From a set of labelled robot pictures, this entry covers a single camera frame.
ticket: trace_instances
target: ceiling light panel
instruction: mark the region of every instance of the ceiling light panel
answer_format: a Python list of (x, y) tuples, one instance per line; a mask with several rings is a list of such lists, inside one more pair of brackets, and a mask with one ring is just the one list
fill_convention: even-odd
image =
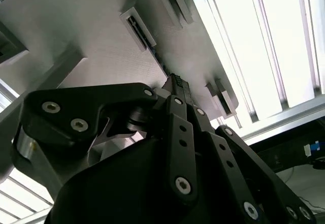
[(282, 111), (253, 0), (215, 0), (236, 60), (259, 119)]
[(314, 98), (301, 0), (263, 0), (289, 107)]

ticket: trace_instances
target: black metal bracket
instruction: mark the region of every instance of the black metal bracket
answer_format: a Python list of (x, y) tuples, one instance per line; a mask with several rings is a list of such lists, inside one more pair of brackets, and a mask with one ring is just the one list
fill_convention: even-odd
[[(221, 126), (214, 131), (206, 113), (194, 105), (187, 82), (171, 75), (163, 89), (168, 97), (134, 83), (36, 91), (25, 99), (21, 125), (33, 140), (27, 144), (32, 149), (26, 160), (45, 172), (45, 184), (55, 181), (48, 187), (53, 192), (63, 189), (58, 203), (65, 206), (54, 206), (52, 217), (62, 217), (64, 209), (64, 217), (76, 220), (69, 208), (74, 208), (76, 195), (85, 192), (84, 201), (112, 202), (113, 212), (104, 214), (108, 218), (121, 208), (116, 202), (136, 203), (129, 211), (141, 223), (218, 222), (212, 221), (214, 211), (234, 223), (315, 223), (309, 208), (232, 129)], [(146, 131), (147, 138), (88, 168), (92, 145), (136, 131)], [(23, 155), (22, 142), (17, 134), (16, 158)], [(77, 163), (76, 172), (67, 172), (66, 162), (69, 169)], [(126, 174), (136, 175), (132, 184), (126, 183)], [(97, 185), (104, 186), (104, 194), (97, 192)], [(156, 198), (148, 193), (157, 193)], [(152, 199), (159, 208), (147, 203)], [(87, 208), (97, 213), (92, 205)], [(130, 220), (127, 215), (119, 218), (120, 223)]]

